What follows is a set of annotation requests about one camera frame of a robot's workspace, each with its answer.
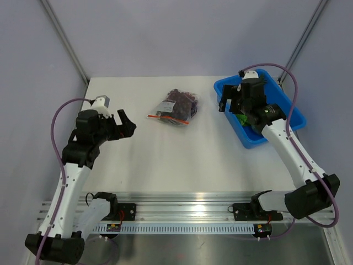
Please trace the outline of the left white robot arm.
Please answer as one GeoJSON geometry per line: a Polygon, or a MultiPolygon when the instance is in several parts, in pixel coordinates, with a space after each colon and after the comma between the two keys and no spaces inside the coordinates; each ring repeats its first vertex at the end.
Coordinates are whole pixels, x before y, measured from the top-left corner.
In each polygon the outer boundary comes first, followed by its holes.
{"type": "Polygon", "coordinates": [[[28,234],[25,246],[35,255],[35,263],[51,261],[77,264],[85,241],[94,226],[103,219],[124,218],[117,196],[97,192],[84,213],[74,218],[82,188],[89,177],[100,147],[107,141],[132,137],[134,124],[120,109],[118,125],[114,115],[104,115],[95,109],[78,113],[76,127],[59,155],[61,174],[49,211],[38,232],[28,234]]]}

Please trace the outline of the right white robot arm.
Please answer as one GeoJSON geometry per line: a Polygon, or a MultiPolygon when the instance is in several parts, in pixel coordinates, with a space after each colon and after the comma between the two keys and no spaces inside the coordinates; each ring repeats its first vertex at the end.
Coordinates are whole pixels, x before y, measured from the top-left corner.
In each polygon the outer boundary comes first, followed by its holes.
{"type": "Polygon", "coordinates": [[[272,144],[286,166],[295,189],[289,192],[267,190],[252,196],[250,212],[257,219],[270,211],[284,211],[295,219],[310,215],[334,205],[340,186],[335,174],[328,175],[308,155],[289,126],[289,117],[276,103],[268,103],[264,93],[265,80],[246,78],[237,86],[224,85],[219,111],[244,114],[253,130],[272,144]]]}

